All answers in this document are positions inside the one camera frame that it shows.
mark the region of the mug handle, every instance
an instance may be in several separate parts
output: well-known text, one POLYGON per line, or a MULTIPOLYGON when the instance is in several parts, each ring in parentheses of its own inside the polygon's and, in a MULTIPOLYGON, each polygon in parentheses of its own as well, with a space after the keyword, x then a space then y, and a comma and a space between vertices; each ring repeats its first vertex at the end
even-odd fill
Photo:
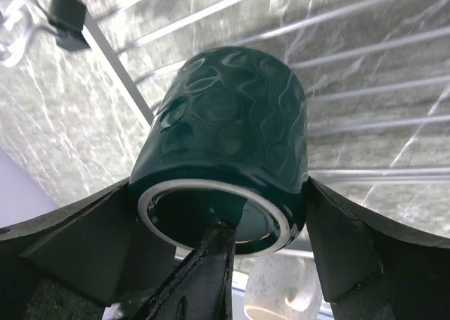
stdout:
POLYGON ((321 291, 321 286, 315 262, 305 258, 298 258, 298 260, 303 266, 302 279, 299 281, 297 288, 286 292, 284 301, 287 306, 299 312, 304 312, 319 294, 318 290, 321 291))

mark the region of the white mug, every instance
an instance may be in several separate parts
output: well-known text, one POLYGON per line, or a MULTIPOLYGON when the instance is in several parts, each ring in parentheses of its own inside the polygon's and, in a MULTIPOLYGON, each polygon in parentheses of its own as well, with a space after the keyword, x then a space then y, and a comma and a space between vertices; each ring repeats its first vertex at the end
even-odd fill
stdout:
POLYGON ((252 320, 315 320, 322 303, 311 259, 265 255, 255 260, 245 288, 244 311, 252 320))

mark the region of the metal rack bar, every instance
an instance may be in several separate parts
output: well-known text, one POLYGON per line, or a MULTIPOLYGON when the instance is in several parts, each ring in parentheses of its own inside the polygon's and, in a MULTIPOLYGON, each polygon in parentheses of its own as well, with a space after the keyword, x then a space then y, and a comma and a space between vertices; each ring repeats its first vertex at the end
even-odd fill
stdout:
POLYGON ((314 58, 308 61, 302 61, 298 63, 293 63, 290 65, 292 69, 302 69, 308 67, 314 67, 317 65, 323 65, 324 63, 334 62, 338 60, 344 60, 347 58, 355 58, 357 56, 377 53, 379 51, 386 51, 393 48, 407 46, 409 44, 417 44, 419 42, 436 39, 438 37, 444 37, 450 35, 450 27, 443 27, 437 30, 430 30, 429 32, 424 32, 416 35, 410 35, 407 37, 400 37, 398 39, 380 42, 379 44, 372 44, 370 46, 365 46, 357 49, 351 49, 349 51, 343 51, 342 53, 337 53, 329 56, 323 56, 321 58, 314 58))
POLYGON ((345 92, 336 93, 336 94, 314 96, 314 97, 308 98, 308 102, 314 103, 314 102, 322 102, 322 101, 342 100, 344 98, 374 95, 374 94, 385 93, 387 91, 395 91, 395 90, 400 90, 400 89, 408 89, 408 88, 413 88, 413 87, 427 86, 429 84, 439 84, 439 83, 446 83, 446 82, 450 82, 450 75, 430 77, 427 79, 416 79, 414 81, 400 82, 400 83, 388 84, 385 86, 378 86, 378 87, 365 88, 365 89, 357 89, 357 90, 345 91, 345 92))
POLYGON ((332 125, 329 127, 310 128, 308 134, 310 136, 325 136, 339 134, 342 132, 361 132, 371 129, 384 129, 394 127, 407 127, 422 123, 439 123, 450 121, 450 115, 435 115, 424 117, 402 118, 399 120, 386 120, 379 122, 355 122, 352 124, 332 125))
POLYGON ((449 174, 411 175, 411 176, 384 176, 384 177, 315 177, 324 184, 384 184, 384 185, 416 185, 416 184, 450 184, 449 174))
POLYGON ((142 0, 125 0, 121 2, 120 4, 115 4, 113 7, 111 7, 109 10, 107 10, 105 13, 102 13, 100 15, 97 15, 94 19, 97 22, 103 21, 114 14, 117 14, 121 11, 124 11, 134 5, 136 5, 138 2, 142 0))
POLYGON ((117 54, 122 54, 125 51, 128 51, 129 49, 136 48, 139 46, 143 46, 144 44, 148 44, 152 41, 155 41, 156 39, 159 39, 160 37, 163 37, 165 35, 168 35, 176 30, 179 30, 180 28, 183 28, 187 25, 190 25, 191 23, 194 23, 196 21, 199 21, 203 18, 206 18, 209 15, 212 15, 214 13, 217 13, 219 11, 222 11, 225 8, 228 8, 234 4, 237 4, 244 0, 223 0, 218 2, 217 4, 214 4, 212 6, 209 6, 207 8, 202 9, 201 11, 198 11, 197 13, 191 14, 189 16, 186 16, 185 18, 178 20, 174 23, 171 23, 170 25, 167 25, 159 30, 156 30, 152 33, 146 34, 143 37, 140 37, 139 39, 135 39, 132 42, 129 42, 128 44, 124 45, 123 47, 119 48, 117 50, 117 54))
POLYGON ((88 11, 84 19, 82 34, 131 110, 133 110, 138 121, 146 130, 149 130, 154 118, 152 111, 88 11))
MULTIPOLYGON (((356 13, 357 11, 362 11, 366 8, 377 6, 386 1, 391 1, 391 0, 363 0, 360 2, 356 2, 355 4, 352 4, 352 5, 348 5, 348 6, 345 6, 342 8, 337 8, 335 10, 325 12, 320 15, 308 18, 308 19, 299 20, 290 25, 282 26, 282 27, 274 29, 274 30, 269 30, 267 32, 257 34, 252 37, 248 37, 246 39, 235 41, 235 42, 232 42, 229 44, 244 45, 244 44, 251 44, 251 43, 265 40, 265 39, 270 39, 273 37, 278 37, 283 34, 287 34, 287 33, 293 32, 295 30, 298 30, 300 28, 308 27, 310 25, 317 25, 317 24, 322 23, 327 20, 332 20, 335 18, 340 18, 345 15, 356 13)), ((183 60, 183 61, 172 63, 170 65, 166 65, 164 67, 161 67, 161 68, 158 68, 155 70, 151 70, 151 71, 146 72, 146 73, 142 74, 141 76, 137 77, 135 82, 136 82, 136 84, 139 84, 150 77, 153 77, 156 75, 167 74, 168 72, 173 72, 175 70, 178 70, 185 62, 186 62, 186 60, 183 60)))
POLYGON ((312 176, 385 176, 385 175, 420 175, 420 174, 450 174, 450 165, 422 167, 311 167, 309 174, 312 176))

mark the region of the mug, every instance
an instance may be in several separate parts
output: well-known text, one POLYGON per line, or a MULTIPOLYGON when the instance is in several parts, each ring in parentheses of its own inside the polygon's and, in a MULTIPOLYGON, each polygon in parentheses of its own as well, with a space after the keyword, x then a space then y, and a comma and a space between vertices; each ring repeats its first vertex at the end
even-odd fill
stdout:
POLYGON ((261 51, 188 60, 129 179, 143 223, 188 250, 217 223, 236 228, 238 257, 289 244, 306 219, 305 100, 294 73, 261 51))
POLYGON ((311 259, 265 255, 255 260, 245 288, 244 312, 252 320, 315 320, 322 291, 311 259))

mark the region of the marble countertop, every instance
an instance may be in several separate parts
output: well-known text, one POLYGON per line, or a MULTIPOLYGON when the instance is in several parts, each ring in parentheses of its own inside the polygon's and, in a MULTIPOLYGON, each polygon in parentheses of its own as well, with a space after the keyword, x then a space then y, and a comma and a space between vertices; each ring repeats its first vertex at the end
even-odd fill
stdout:
MULTIPOLYGON (((0 0, 0 9, 9 1, 0 0)), ((101 15, 124 0, 84 1, 101 15)), ((145 0, 101 28, 119 49, 220 1, 145 0)), ((137 78, 262 32, 272 36, 247 45, 295 66, 308 97, 370 89, 310 100, 310 127, 450 114, 450 0, 245 0, 120 59, 137 78)), ((59 205, 129 175, 147 131, 91 51, 64 52, 41 33, 17 66, 0 71, 0 145, 59 205)), ((164 96, 173 76, 160 72, 139 84, 149 105, 164 96)), ((450 165, 449 134, 449 122, 440 122, 310 136, 309 164, 450 165)), ((448 184, 332 187, 389 218, 450 236, 448 184)))

